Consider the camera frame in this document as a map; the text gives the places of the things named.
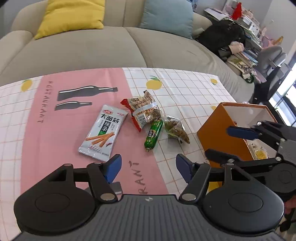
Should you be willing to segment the green sausage stick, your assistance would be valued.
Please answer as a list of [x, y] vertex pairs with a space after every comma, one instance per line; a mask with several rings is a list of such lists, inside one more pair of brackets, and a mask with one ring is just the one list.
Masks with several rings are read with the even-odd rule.
[[149, 129], [149, 132], [144, 142], [144, 148], [147, 152], [149, 152], [156, 146], [159, 134], [163, 127], [163, 123], [164, 122], [162, 119], [155, 120], [152, 123], [151, 128]]

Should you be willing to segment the clear packet of brown nuts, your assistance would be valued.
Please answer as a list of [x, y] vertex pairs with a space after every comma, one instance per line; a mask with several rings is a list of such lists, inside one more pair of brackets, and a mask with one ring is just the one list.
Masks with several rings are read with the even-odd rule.
[[187, 144], [190, 144], [189, 136], [180, 119], [167, 115], [164, 118], [164, 125], [166, 133], [170, 138], [177, 139], [179, 143], [186, 142]]

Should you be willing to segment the yellow cushion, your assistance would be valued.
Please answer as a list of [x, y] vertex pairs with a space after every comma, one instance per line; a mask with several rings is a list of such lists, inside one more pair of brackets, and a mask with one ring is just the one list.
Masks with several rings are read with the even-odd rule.
[[48, 1], [45, 15], [34, 38], [89, 29], [103, 29], [104, 0]]

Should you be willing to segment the pink white lemon tablecloth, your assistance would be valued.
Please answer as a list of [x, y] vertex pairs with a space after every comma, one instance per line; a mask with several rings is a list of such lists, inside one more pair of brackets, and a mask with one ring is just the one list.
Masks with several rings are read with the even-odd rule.
[[216, 75], [163, 68], [105, 68], [27, 78], [1, 87], [1, 240], [19, 234], [15, 200], [63, 164], [84, 168], [94, 159], [78, 149], [103, 105], [148, 91], [163, 114], [182, 121], [190, 143], [162, 131], [144, 150], [149, 126], [138, 131], [125, 118], [112, 152], [122, 156], [116, 180], [128, 194], [174, 194], [185, 188], [176, 168], [181, 153], [205, 162], [197, 131], [221, 102], [233, 97]]

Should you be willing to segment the peanut snack packet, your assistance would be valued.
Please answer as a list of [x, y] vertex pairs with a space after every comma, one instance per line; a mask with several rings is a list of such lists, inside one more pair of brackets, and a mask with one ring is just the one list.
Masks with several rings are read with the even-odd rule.
[[129, 109], [132, 122], [139, 132], [146, 124], [151, 124], [162, 117], [160, 107], [147, 90], [144, 91], [144, 96], [125, 98], [120, 104]]

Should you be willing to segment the beige fabric sofa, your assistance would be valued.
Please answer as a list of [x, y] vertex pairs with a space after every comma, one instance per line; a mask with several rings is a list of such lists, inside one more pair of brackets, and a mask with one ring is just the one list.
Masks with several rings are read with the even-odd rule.
[[58, 72], [148, 67], [217, 75], [237, 102], [250, 101], [248, 84], [195, 40], [142, 29], [144, 1], [107, 1], [102, 30], [77, 30], [35, 40], [47, 1], [19, 11], [1, 38], [1, 85]]

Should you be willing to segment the white gluten stick packet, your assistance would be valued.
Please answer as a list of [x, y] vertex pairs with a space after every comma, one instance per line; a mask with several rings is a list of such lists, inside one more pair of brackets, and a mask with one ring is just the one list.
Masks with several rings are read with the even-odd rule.
[[104, 105], [78, 152], [101, 162], [107, 162], [127, 115], [128, 112], [123, 109]]

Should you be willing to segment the grey desk chair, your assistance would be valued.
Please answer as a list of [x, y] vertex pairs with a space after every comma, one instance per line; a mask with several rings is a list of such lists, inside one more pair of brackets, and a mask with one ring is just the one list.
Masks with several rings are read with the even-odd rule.
[[279, 45], [262, 49], [257, 56], [257, 65], [254, 67], [256, 78], [260, 83], [265, 83], [273, 70], [281, 66], [286, 60], [287, 54]]

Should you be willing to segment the black backpack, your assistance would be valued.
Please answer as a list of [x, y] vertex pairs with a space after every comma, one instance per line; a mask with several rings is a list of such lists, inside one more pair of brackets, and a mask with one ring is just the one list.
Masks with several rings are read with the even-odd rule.
[[243, 27], [232, 20], [221, 20], [195, 38], [223, 61], [244, 51], [246, 36]]

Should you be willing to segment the light blue cushion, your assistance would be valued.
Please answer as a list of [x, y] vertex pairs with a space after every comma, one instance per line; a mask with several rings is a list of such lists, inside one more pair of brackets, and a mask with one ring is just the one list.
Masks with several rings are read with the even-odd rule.
[[146, 1], [139, 27], [191, 39], [193, 32], [192, 4], [184, 0]]

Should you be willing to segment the yellow waffle packet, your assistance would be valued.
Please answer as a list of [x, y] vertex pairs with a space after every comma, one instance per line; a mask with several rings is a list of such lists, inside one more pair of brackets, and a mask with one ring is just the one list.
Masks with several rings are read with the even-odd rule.
[[268, 159], [269, 155], [266, 149], [262, 146], [258, 146], [254, 143], [250, 145], [250, 150], [252, 153], [252, 156], [255, 160], [263, 160], [263, 159]]

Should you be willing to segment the stack of books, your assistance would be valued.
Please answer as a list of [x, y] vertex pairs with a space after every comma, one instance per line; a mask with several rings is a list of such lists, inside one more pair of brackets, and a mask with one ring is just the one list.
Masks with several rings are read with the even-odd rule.
[[257, 61], [253, 56], [251, 56], [250, 54], [248, 54], [247, 52], [242, 51], [242, 52], [240, 52], [240, 54], [241, 54], [245, 59], [247, 59], [249, 62], [253, 63], [254, 65], [257, 65], [257, 64], [258, 64], [258, 61]]

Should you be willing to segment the orange cardboard box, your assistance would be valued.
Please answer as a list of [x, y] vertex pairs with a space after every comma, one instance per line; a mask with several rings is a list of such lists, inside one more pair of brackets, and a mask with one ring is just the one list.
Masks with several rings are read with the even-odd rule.
[[221, 102], [217, 106], [208, 106], [209, 117], [197, 131], [197, 137], [202, 144], [203, 150], [214, 149], [216, 151], [238, 156], [242, 161], [255, 160], [252, 156], [250, 145], [252, 143], [264, 147], [269, 158], [273, 158], [276, 150], [269, 147], [260, 140], [245, 140], [231, 137], [227, 134], [227, 128], [238, 126], [250, 128], [258, 121], [271, 121], [276, 123], [276, 119], [267, 106]]

